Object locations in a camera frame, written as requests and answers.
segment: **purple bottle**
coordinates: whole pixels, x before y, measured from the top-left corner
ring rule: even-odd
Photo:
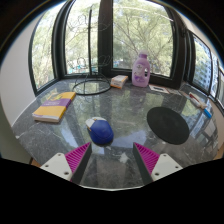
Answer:
[[[139,52],[139,57],[135,61],[132,69],[132,84],[139,87],[146,87],[149,84],[150,65],[147,61],[147,51]]]

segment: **black circle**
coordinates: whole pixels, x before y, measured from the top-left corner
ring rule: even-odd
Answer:
[[[154,107],[147,114],[152,131],[162,140],[179,145],[187,141],[189,127],[177,112],[166,107]]]

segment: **small white box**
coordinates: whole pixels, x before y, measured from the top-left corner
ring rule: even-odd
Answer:
[[[119,89],[122,89],[125,82],[128,80],[128,76],[118,75],[111,79],[110,85]]]

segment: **window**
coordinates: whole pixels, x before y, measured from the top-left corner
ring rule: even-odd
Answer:
[[[34,92],[55,79],[52,66],[51,44],[54,22],[64,3],[48,10],[40,19],[31,40],[32,70]]]
[[[220,89],[218,94],[218,102],[221,104],[224,109],[224,73],[220,71]]]
[[[66,23],[65,57],[67,74],[89,72],[88,59],[88,28],[89,12],[91,12],[91,65],[97,71],[97,23],[100,0],[76,0],[73,4]]]
[[[212,53],[212,64],[213,64],[213,79],[210,93],[215,98],[218,87],[218,59],[213,53]]]
[[[147,50],[150,72],[171,75],[173,32],[165,8],[142,0],[113,3],[113,68],[132,69],[139,50]]]
[[[193,76],[193,83],[202,88],[205,92],[209,92],[210,79],[211,79],[211,55],[209,48],[195,35],[193,35],[194,46],[195,46],[195,71]]]

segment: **white triangular base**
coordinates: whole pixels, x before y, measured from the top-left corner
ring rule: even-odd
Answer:
[[[55,154],[40,168],[65,180],[71,180],[72,171],[63,153]]]
[[[163,153],[160,155],[152,171],[151,177],[153,181],[156,181],[181,169],[183,168],[176,161],[174,161],[168,154]]]

